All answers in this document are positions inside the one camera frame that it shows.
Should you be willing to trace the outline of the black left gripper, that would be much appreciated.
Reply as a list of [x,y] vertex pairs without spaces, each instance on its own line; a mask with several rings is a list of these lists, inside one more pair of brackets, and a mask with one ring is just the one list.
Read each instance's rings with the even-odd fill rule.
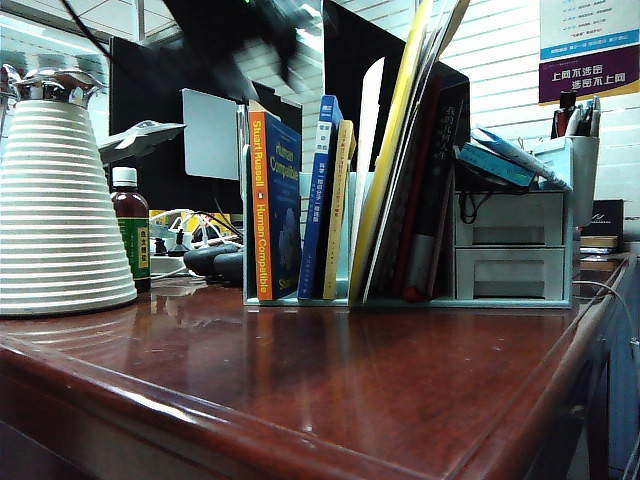
[[306,19],[266,19],[260,21],[260,36],[275,48],[279,58],[278,75],[296,93],[307,89],[299,72],[301,63],[297,29],[305,27]]

